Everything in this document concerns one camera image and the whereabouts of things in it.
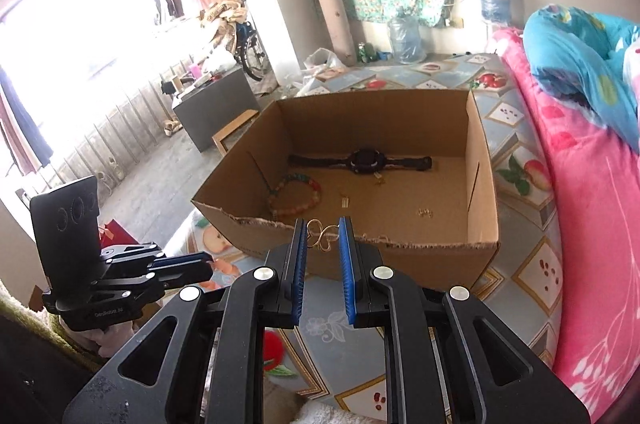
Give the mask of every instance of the watch face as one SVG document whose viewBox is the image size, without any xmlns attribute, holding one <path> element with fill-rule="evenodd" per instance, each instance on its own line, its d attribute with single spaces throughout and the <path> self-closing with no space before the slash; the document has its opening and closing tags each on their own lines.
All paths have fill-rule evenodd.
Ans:
<svg viewBox="0 0 640 424">
<path fill-rule="evenodd" d="M 361 149 L 349 158 L 350 167 L 356 173 L 373 173 L 382 166 L 382 154 L 374 149 Z"/>
</svg>

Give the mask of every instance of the watch strap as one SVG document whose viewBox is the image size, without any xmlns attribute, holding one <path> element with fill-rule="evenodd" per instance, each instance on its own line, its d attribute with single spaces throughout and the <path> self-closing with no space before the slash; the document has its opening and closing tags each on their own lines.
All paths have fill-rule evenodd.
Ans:
<svg viewBox="0 0 640 424">
<path fill-rule="evenodd" d="M 349 159 L 312 158 L 300 155 L 289 155 L 289 164 L 305 168 L 347 167 Z"/>
<path fill-rule="evenodd" d="M 416 171 L 429 171 L 433 167 L 431 157 L 386 159 L 385 167 L 414 169 Z"/>
</svg>

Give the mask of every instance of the pink cup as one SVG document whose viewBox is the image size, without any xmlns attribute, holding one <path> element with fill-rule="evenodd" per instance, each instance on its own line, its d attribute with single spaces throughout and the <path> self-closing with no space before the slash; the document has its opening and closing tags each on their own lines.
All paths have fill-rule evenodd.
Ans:
<svg viewBox="0 0 640 424">
<path fill-rule="evenodd" d="M 202 77 L 202 70 L 200 70 L 200 67 L 197 63 L 192 63 L 191 65 L 189 65 L 189 70 L 191 71 L 191 75 L 193 75 L 193 79 Z"/>
</svg>

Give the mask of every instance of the wheelchair wheel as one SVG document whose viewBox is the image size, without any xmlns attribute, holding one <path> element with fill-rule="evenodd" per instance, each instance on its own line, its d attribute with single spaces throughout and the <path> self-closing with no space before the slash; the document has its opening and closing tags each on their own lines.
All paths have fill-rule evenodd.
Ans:
<svg viewBox="0 0 640 424">
<path fill-rule="evenodd" d="M 251 32 L 240 47 L 240 61 L 244 73 L 254 81 L 261 81 L 271 70 L 269 58 L 264 51 L 257 31 Z"/>
</svg>

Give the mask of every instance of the electrical outlet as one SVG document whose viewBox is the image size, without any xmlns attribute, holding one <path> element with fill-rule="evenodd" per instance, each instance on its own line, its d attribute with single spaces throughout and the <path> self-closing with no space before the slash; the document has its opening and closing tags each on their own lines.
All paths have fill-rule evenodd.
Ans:
<svg viewBox="0 0 640 424">
<path fill-rule="evenodd" d="M 449 26 L 454 29 L 463 29 L 465 27 L 465 20 L 460 17 L 451 17 L 449 19 Z"/>
</svg>

